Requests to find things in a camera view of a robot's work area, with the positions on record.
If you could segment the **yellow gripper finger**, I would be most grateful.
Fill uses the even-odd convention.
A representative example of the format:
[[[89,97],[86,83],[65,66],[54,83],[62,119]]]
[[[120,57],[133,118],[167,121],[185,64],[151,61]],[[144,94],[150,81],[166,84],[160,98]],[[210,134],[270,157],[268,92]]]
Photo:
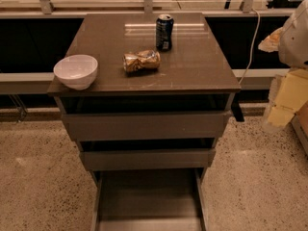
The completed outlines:
[[[270,35],[268,35],[259,43],[258,49],[268,53],[277,52],[282,31],[282,27],[274,30]]]
[[[288,72],[269,110],[267,121],[275,127],[285,127],[302,106],[308,102],[308,71],[297,69]]]

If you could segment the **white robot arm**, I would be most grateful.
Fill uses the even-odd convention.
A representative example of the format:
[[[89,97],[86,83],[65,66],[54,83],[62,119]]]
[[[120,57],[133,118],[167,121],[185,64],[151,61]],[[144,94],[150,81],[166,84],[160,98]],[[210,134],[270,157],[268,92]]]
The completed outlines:
[[[290,70],[276,75],[269,89],[269,104],[263,127],[283,129],[308,101],[308,0],[303,0],[278,28],[258,45],[265,52],[278,52],[279,61]]]

